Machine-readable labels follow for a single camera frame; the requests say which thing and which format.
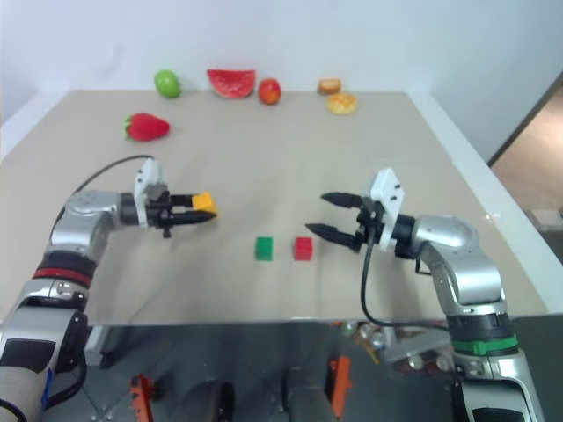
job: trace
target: toy fruit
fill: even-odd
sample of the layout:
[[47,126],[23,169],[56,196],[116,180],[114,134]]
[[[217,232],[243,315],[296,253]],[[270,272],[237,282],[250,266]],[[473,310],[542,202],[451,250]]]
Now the toy fruit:
[[216,93],[223,98],[244,98],[254,91],[254,70],[209,69],[208,78]]
[[258,87],[258,97],[260,101],[264,104],[275,104],[280,100],[282,96],[282,88],[278,81],[269,77],[268,79],[262,79]]
[[159,70],[155,75],[155,86],[158,93],[165,98],[179,96],[179,81],[171,70]]
[[135,113],[125,120],[125,133],[139,142],[160,138],[170,131],[167,121],[148,113]]

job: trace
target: red block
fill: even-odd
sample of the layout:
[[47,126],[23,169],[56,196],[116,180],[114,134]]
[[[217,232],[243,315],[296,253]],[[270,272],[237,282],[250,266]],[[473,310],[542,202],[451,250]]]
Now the red block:
[[296,237],[293,244],[293,258],[295,261],[311,261],[313,256],[313,241],[310,237]]

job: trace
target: red ring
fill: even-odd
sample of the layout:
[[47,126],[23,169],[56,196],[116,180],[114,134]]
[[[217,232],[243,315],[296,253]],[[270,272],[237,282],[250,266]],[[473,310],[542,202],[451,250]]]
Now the red ring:
[[40,268],[33,275],[34,279],[44,279],[47,277],[56,277],[56,278],[72,280],[79,284],[82,284],[86,288],[90,288],[91,285],[90,277],[85,276],[84,274],[79,273],[78,271],[65,270],[62,268]]

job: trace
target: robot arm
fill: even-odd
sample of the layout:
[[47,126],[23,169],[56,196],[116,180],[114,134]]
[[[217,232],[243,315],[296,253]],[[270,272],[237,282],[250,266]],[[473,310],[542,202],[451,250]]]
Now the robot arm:
[[[174,212],[178,207],[185,212]],[[151,226],[170,237],[179,224],[216,216],[208,193],[170,195],[162,172],[147,160],[134,193],[73,194],[55,223],[37,271],[23,287],[0,334],[0,422],[32,422],[43,410],[74,395],[85,378],[84,308],[94,272],[111,232]],[[77,384],[50,396],[55,374],[81,369]]]
[[307,227],[353,251],[372,236],[379,249],[394,244],[398,257],[416,259],[417,272],[420,261],[426,264],[454,349],[458,420],[543,422],[527,360],[508,318],[501,276],[479,248],[476,229],[456,217],[400,215],[403,196],[395,174],[387,169],[377,175],[366,197],[323,195],[334,205],[360,208],[360,227],[354,235],[324,224]]

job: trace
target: red apple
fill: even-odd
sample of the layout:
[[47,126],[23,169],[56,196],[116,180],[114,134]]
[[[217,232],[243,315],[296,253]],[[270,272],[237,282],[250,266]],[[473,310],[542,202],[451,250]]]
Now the red apple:
[[280,100],[281,96],[282,88],[280,88],[278,81],[276,81],[272,77],[262,79],[260,81],[260,86],[258,88],[258,97],[264,104],[275,104]]

